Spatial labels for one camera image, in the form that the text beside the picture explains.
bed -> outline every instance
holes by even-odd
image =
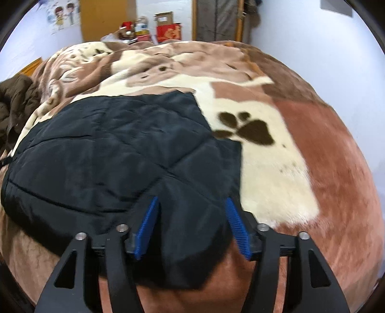
[[[346,126],[298,74],[258,48],[232,41],[88,42],[61,49],[32,79],[41,104],[12,151],[37,124],[93,96],[192,93],[213,136],[242,143],[241,204],[258,222],[307,231],[327,259],[351,312],[370,296],[382,264],[384,223],[372,174]],[[3,179],[7,167],[3,167]],[[59,256],[0,208],[0,253],[36,303]],[[146,313],[239,312],[255,263],[232,242],[200,290],[138,286]],[[275,312],[286,283],[281,261]],[[99,279],[104,312],[107,282]]]

cartoon poster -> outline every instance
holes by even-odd
[[[80,25],[79,0],[40,0],[39,9],[46,10],[53,34]]]

wall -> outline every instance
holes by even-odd
[[[47,59],[63,47],[83,41],[79,26],[51,34],[45,10],[35,5],[22,18],[0,51],[0,81],[12,77],[32,61]]]
[[[154,15],[157,13],[173,11],[174,23],[182,23],[182,40],[191,40],[191,0],[137,0],[137,16],[146,16],[152,35],[156,35],[156,22]]]
[[[320,9],[319,0],[264,0],[259,14],[251,44],[336,110],[385,192],[385,55],[366,24],[356,12],[351,18]]]

fleece blanket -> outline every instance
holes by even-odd
[[[338,115],[284,64],[235,42],[88,42],[55,53],[33,79],[42,102],[10,154],[34,125],[79,99],[192,92],[213,135],[242,143],[244,210],[278,232],[309,232],[352,312],[370,295],[384,244],[372,175]],[[25,234],[3,208],[0,252],[37,302],[59,257]],[[240,312],[254,267],[233,242],[201,290],[138,286],[138,292],[146,313]],[[276,312],[285,277],[282,260]],[[110,312],[107,283],[99,282],[104,311]]]

black quilted jacket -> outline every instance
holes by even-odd
[[[1,200],[61,254],[76,233],[129,224],[157,196],[160,214],[136,278],[197,288],[230,243],[224,208],[239,197],[240,167],[241,144],[212,136],[191,93],[88,97],[30,130]]]

